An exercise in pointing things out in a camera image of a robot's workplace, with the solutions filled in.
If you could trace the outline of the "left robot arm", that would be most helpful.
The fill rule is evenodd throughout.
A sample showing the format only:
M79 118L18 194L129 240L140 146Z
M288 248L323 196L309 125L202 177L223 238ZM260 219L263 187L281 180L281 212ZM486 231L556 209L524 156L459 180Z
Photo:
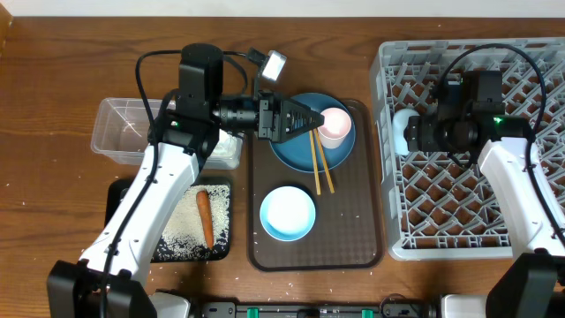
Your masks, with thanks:
M221 132L254 133L284 143L323 124L301 102L257 80L241 93L223 93L223 67L236 53L207 43L178 52L179 82L147 114L147 148L139 172L95 242L74 263L49 273L54 317L186 317L190 301L169 292L148 294L154 250L176 205L196 181Z

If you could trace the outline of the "orange carrot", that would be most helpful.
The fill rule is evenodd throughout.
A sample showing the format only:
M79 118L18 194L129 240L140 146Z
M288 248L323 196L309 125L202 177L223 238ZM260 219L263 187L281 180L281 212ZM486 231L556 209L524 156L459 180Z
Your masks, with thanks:
M210 200L205 190L196 194L196 203L200 214L200 220L204 233L204 238L209 249L213 249L215 245L214 226L212 220L212 211Z

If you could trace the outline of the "light blue bowl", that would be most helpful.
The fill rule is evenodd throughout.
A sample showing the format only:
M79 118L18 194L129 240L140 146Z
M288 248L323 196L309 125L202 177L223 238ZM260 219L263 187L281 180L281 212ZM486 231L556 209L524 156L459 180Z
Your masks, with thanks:
M297 241L313 228L316 207L312 196L295 186L281 186L269 192L260 204L260 223L273 239Z

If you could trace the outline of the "wooden chopstick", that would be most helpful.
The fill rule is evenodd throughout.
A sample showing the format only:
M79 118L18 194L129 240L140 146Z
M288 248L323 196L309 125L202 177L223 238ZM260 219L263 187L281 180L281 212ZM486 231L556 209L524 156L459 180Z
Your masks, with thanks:
M311 148L311 154L312 154L312 160L313 160L313 175L314 175L314 180L315 180L316 194L318 196L320 196L321 195L320 176L319 176L319 170L318 170L318 164L317 164L317 155L316 155L316 149L315 149L313 130L309 131L308 134L309 134L310 148Z
M328 167L327 159L326 159L326 156L325 156L325 153L324 153L323 146L322 146L322 144L321 144L321 139L320 139L320 135L319 135L319 133L318 133L318 130L317 130L317 129L316 129L316 130L313 130L313 134L314 134L314 138L315 138L315 140L316 140L316 142L317 142L318 149L319 149L319 151L320 151L320 157L321 157L321 161L322 161L322 164L323 164L323 167L324 167L324 171L325 171L325 174L326 174L326 178L327 178L327 181L328 181L329 191L330 191L331 193L335 193L334 182L333 182L332 177L331 177L331 174L330 174L330 172L329 172L329 167Z

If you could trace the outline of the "pink cup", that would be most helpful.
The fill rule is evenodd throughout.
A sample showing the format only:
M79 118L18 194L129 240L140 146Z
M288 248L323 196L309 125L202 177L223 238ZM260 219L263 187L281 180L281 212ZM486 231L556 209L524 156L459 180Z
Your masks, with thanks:
M340 108L327 108L321 115L324 123L317 128L321 145L329 149L339 148L352 128L350 115Z

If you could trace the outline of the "white tissue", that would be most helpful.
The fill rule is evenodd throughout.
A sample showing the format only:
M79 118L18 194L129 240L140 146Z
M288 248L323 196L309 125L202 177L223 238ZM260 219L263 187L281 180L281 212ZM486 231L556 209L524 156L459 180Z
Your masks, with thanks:
M209 161L233 161L240 157L242 140L239 137L220 131L219 140L211 154Z

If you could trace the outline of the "light blue cup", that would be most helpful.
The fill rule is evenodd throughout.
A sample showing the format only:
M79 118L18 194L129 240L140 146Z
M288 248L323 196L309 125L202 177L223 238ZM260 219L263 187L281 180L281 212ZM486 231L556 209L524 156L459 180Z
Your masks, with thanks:
M395 153L397 155L408 155L410 153L404 131L408 127L409 119L418 116L419 114L411 109L401 109L394 114L392 119L392 131Z

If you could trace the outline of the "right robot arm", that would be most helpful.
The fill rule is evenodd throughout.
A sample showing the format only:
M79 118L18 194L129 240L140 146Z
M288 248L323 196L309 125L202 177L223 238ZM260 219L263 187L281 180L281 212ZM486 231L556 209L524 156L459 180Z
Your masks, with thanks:
M467 153L493 189L514 263L486 296L441 297L437 317L562 317L564 216L524 117L508 116L499 71L465 72L439 85L437 110L393 117L395 152Z

